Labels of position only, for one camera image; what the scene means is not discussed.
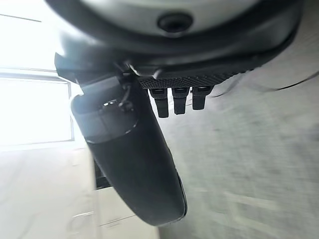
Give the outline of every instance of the floor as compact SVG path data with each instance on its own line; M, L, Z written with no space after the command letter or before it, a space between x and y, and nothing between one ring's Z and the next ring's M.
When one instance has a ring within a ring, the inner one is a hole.
M316 239L319 233L319 1L294 44L203 111L160 119L188 213L162 239ZM225 91L235 80L214 88Z

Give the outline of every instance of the black plastic tab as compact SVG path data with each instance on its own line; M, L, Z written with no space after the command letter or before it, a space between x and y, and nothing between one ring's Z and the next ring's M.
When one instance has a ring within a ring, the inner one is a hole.
M193 87L193 110L202 110L205 108L206 96L211 93L213 86Z
M174 112L176 115L185 113L186 97L189 92L189 87L172 88L171 90L174 99Z
M155 104L158 109L160 118L168 117L168 100L167 89L151 89L151 96L155 99Z

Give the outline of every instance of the bright window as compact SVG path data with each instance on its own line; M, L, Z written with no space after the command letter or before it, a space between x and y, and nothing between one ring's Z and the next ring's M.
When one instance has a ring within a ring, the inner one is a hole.
M0 78L0 146L73 140L70 85Z

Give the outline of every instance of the white cabinet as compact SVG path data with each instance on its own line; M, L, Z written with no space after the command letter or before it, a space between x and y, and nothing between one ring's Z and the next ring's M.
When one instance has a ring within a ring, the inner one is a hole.
M97 190L99 225L134 215L113 187Z
M101 239L159 239L158 230L137 216L103 225Z

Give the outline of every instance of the gray floor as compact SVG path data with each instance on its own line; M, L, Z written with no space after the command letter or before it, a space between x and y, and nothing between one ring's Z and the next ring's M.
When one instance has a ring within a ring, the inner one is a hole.
M319 237L319 77L273 93L252 84L281 87L319 70L318 12L308 1L295 43L232 92L159 120L188 200L162 239Z

